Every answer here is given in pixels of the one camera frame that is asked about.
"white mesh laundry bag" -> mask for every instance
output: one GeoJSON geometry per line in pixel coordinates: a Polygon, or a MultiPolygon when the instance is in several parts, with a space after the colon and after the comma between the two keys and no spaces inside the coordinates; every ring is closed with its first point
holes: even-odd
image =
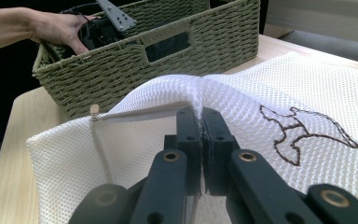
{"type": "MultiPolygon", "coordinates": [[[[101,184],[129,188],[146,177],[189,105],[199,118],[203,106],[219,111],[241,148],[262,154],[289,186],[329,183],[358,198],[358,70],[289,53],[230,76],[158,77],[95,122],[28,139],[40,223],[67,223],[101,184]]],[[[230,223],[225,198],[203,194],[195,223],[230,223]]]]}

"dark background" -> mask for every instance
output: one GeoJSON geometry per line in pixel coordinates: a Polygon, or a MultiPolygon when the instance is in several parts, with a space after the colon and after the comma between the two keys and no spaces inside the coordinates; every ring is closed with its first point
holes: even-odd
{"type": "MultiPolygon", "coordinates": [[[[94,0],[12,0],[0,1],[2,7],[29,7],[48,12],[61,12],[70,7],[94,0]]],[[[123,4],[123,0],[115,0],[114,4],[123,4]]],[[[0,143],[5,134],[8,117],[13,101],[24,92],[40,87],[36,78],[32,77],[32,67],[38,46],[30,40],[23,40],[0,49],[0,143]]]]}

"dolphin embroidery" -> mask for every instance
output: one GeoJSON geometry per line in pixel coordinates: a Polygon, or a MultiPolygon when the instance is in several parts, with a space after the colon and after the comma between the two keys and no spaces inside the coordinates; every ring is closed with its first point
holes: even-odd
{"type": "Polygon", "coordinates": [[[264,119],[279,125],[282,138],[274,140],[274,148],[282,159],[294,166],[299,166],[301,161],[301,148],[296,143],[305,138],[328,138],[347,147],[358,148],[345,130],[324,114],[295,107],[290,108],[290,115],[278,114],[263,105],[259,109],[264,119]]]}

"hand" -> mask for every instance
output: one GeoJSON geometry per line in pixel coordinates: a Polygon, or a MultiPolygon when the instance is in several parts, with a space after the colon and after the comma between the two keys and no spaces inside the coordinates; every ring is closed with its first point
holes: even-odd
{"type": "Polygon", "coordinates": [[[31,25],[33,30],[31,40],[37,43],[45,40],[56,45],[67,45],[75,54],[89,51],[79,40],[77,32],[87,20],[93,20],[94,17],[39,11],[36,13],[31,25]]]}

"finger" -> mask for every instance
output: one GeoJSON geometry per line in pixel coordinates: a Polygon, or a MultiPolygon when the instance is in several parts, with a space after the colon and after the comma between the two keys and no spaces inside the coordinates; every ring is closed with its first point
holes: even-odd
{"type": "Polygon", "coordinates": [[[80,42],[80,40],[74,40],[69,45],[76,55],[89,52],[89,50],[80,42]]]}
{"type": "Polygon", "coordinates": [[[38,37],[35,37],[35,36],[31,36],[30,40],[40,44],[42,42],[42,39],[38,38],[38,37]]]}
{"type": "Polygon", "coordinates": [[[87,20],[92,21],[94,19],[97,19],[97,17],[94,16],[86,16],[87,20]]]}

